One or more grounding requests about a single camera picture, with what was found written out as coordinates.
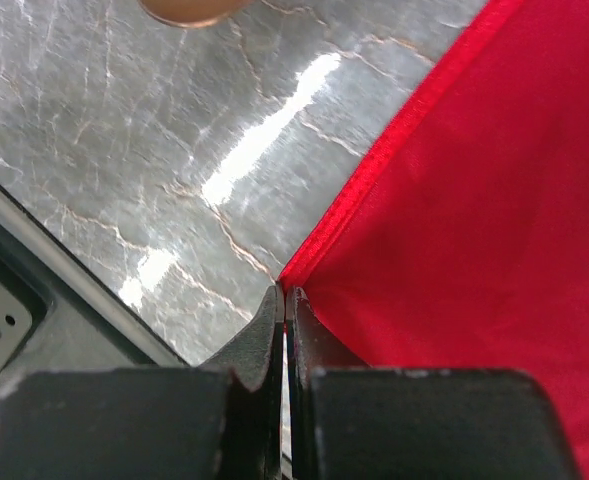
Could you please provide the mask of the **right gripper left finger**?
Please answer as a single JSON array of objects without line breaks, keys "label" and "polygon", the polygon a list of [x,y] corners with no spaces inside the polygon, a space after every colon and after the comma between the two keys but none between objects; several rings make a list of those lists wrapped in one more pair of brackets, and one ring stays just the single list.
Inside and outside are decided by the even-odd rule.
[{"label": "right gripper left finger", "polygon": [[252,320],[202,366],[230,375],[218,479],[281,477],[285,300],[267,288]]}]

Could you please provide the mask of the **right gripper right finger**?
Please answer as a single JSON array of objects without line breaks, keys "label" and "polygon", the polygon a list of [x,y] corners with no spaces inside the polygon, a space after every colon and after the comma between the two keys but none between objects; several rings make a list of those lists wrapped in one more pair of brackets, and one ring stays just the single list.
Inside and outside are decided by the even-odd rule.
[{"label": "right gripper right finger", "polygon": [[316,447],[310,376],[318,368],[365,368],[367,363],[320,322],[302,288],[288,291],[285,309],[293,475],[312,479]]}]

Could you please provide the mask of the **red cloth napkin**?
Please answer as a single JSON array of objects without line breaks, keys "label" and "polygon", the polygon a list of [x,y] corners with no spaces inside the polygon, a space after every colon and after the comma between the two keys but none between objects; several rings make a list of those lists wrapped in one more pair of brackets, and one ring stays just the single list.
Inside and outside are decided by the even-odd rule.
[{"label": "red cloth napkin", "polygon": [[366,362],[510,367],[589,479],[589,1],[491,1],[281,273]]}]

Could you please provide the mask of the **wooden spoon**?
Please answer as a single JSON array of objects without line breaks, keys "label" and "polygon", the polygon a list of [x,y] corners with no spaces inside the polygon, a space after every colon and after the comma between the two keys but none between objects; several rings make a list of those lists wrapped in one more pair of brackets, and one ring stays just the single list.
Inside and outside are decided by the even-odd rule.
[{"label": "wooden spoon", "polygon": [[155,20],[180,28],[204,27],[246,7],[251,0],[140,0]]}]

